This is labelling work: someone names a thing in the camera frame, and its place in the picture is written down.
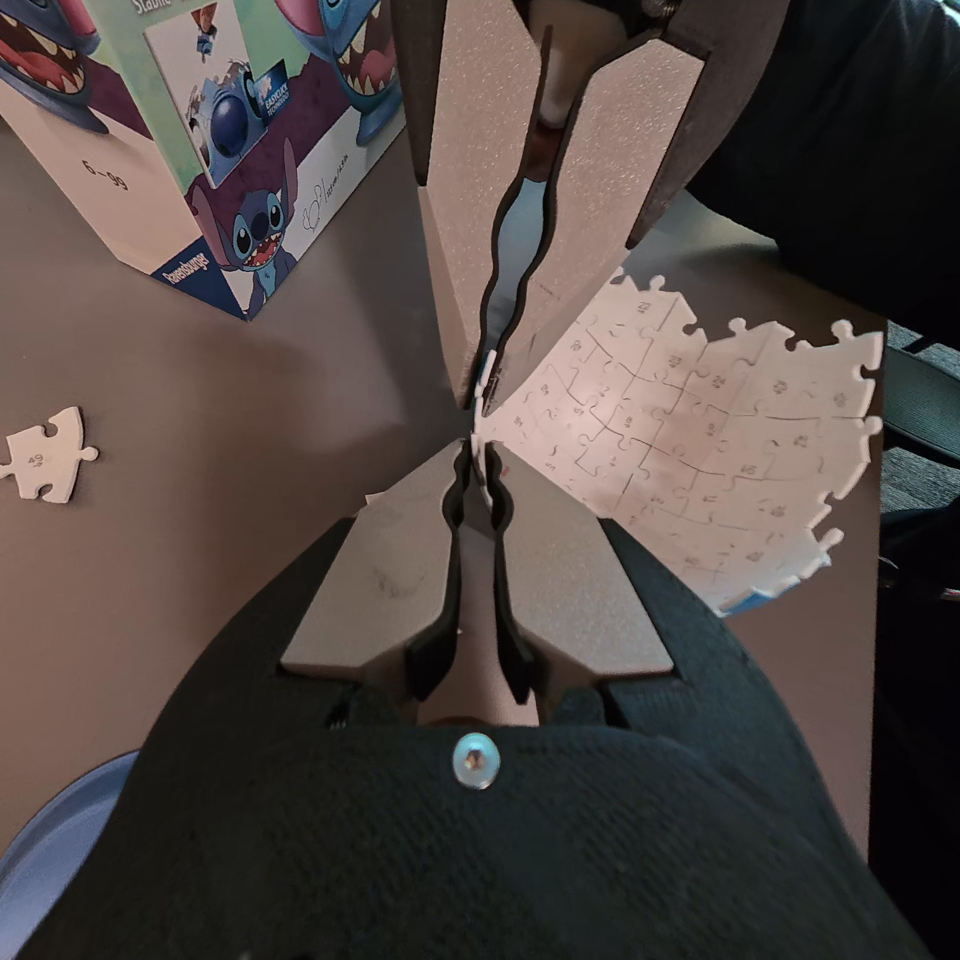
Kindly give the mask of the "assembled white puzzle ball section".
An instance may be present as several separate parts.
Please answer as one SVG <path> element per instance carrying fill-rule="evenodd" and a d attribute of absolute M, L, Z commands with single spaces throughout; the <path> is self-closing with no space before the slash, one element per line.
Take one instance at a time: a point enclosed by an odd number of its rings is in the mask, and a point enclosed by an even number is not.
<path fill-rule="evenodd" d="M 834 342 L 776 321 L 709 341 L 687 300 L 618 268 L 501 406 L 498 441 L 601 518 L 616 520 L 725 616 L 831 563 L 814 529 L 870 463 L 883 335 L 834 322 Z"/>

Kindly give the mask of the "black office chair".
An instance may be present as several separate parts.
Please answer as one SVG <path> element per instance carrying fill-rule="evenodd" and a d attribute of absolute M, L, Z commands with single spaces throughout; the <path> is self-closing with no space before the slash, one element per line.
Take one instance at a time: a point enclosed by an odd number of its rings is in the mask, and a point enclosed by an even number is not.
<path fill-rule="evenodd" d="M 958 378 L 917 354 L 887 346 L 883 386 L 884 448 L 903 448 L 957 469 Z"/>

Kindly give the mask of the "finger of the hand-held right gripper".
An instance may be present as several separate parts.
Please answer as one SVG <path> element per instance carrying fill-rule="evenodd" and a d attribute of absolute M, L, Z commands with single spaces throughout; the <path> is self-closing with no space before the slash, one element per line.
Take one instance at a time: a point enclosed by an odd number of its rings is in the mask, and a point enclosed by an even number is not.
<path fill-rule="evenodd" d="M 651 38 L 588 80 L 544 191 L 542 239 L 501 339 L 486 414 L 522 386 L 626 258 L 704 65 Z"/>
<path fill-rule="evenodd" d="M 414 174 L 442 354 L 471 404 L 520 190 L 541 50 L 510 1 L 414 3 Z"/>

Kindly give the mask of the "person's right forearm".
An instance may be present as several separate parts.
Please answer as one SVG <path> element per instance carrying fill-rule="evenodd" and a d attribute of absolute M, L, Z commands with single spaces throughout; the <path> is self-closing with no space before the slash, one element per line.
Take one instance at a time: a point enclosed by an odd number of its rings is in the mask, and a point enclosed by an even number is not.
<path fill-rule="evenodd" d="M 957 350 L 958 22 L 938 2 L 791 2 L 688 189 L 792 272 Z"/>

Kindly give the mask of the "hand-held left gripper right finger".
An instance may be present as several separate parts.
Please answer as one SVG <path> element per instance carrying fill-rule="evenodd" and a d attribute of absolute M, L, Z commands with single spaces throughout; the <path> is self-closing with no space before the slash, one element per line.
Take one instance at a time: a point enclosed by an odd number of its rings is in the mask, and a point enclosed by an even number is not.
<path fill-rule="evenodd" d="M 486 446 L 498 658 L 523 704 L 666 675 L 674 662 L 596 515 L 500 442 Z"/>

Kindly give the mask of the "cartoon printed puzzle box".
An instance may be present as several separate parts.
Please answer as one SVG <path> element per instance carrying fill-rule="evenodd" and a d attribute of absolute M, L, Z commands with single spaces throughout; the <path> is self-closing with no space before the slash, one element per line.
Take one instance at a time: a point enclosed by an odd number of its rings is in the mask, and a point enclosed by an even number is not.
<path fill-rule="evenodd" d="M 114 257 L 256 317 L 404 125 L 388 1 L 3 1 L 2 114 Z"/>

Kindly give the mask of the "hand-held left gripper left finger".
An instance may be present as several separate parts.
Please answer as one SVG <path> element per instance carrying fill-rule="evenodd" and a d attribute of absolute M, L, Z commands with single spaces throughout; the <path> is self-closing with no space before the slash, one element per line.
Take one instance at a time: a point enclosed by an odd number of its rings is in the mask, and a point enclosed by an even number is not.
<path fill-rule="evenodd" d="M 458 528 L 472 465 L 451 442 L 356 515 L 282 655 L 294 674 L 424 702 L 450 671 L 461 596 Z"/>

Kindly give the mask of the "blue round puzzle stand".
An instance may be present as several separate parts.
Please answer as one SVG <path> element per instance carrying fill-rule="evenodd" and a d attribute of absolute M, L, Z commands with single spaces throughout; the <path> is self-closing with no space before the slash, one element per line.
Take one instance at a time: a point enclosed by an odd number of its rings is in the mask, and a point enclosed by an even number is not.
<path fill-rule="evenodd" d="M 12 959 L 63 894 L 102 833 L 137 751 L 79 777 L 46 803 L 1 860 L 1 957 Z"/>

